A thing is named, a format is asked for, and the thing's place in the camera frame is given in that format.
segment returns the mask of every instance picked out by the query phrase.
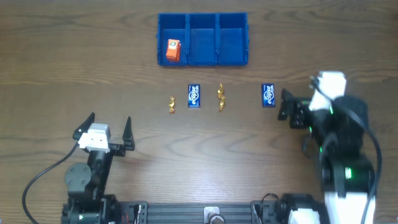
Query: green led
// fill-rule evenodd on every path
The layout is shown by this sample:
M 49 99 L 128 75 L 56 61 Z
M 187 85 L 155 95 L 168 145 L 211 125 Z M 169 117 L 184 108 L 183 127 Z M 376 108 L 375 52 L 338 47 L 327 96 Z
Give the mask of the green led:
M 352 171 L 351 171 L 351 168 L 349 168 L 349 167 L 346 167 L 346 179 L 350 179 L 350 178 L 352 178 L 352 176 L 353 176 L 353 173 L 352 173 Z

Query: wood grain surface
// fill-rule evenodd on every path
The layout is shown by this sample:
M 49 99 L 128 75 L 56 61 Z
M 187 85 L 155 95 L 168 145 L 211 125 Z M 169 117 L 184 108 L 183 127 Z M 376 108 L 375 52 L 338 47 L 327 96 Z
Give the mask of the wood grain surface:
M 158 66 L 159 12 L 219 11 L 248 12 L 247 66 Z M 306 132 L 277 120 L 281 89 L 311 96 L 308 77 L 319 70 L 343 71 L 347 92 L 368 102 L 384 158 L 375 221 L 396 222 L 397 1 L 0 0 L 0 219 L 29 223 L 23 189 L 69 152 L 92 111 L 113 142 L 132 118 L 137 150 L 114 158 L 106 189 L 120 200 L 250 202 L 268 192 L 322 200 L 300 151 Z M 275 83 L 277 108 L 261 107 L 264 82 Z M 199 110 L 187 108 L 189 83 L 201 84 Z M 375 162 L 368 138 L 364 152 Z M 28 208 L 40 223 L 60 223 L 64 173 L 86 158 L 77 150 L 32 186 Z

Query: blue bin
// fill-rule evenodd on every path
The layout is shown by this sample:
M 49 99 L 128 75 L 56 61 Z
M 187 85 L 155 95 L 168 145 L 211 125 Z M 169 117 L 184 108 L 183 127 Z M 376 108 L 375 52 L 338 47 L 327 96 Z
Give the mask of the blue bin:
M 181 43 L 179 62 L 166 59 L 169 39 Z M 248 57 L 248 15 L 245 12 L 159 14 L 159 65 L 246 65 Z

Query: orange box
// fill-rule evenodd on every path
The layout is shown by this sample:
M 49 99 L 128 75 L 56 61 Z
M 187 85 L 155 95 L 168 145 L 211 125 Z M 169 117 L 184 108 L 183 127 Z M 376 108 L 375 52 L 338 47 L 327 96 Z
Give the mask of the orange box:
M 167 44 L 166 58 L 171 62 L 180 61 L 181 44 L 179 40 L 169 39 Z

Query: blue plastic container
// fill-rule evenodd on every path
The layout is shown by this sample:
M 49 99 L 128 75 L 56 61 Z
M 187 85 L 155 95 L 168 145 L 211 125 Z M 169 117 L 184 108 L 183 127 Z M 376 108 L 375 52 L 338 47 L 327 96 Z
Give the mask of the blue plastic container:
M 169 39 L 181 43 L 179 62 L 169 62 L 166 58 Z M 248 58 L 248 15 L 245 12 L 159 14 L 159 65 L 246 65 Z

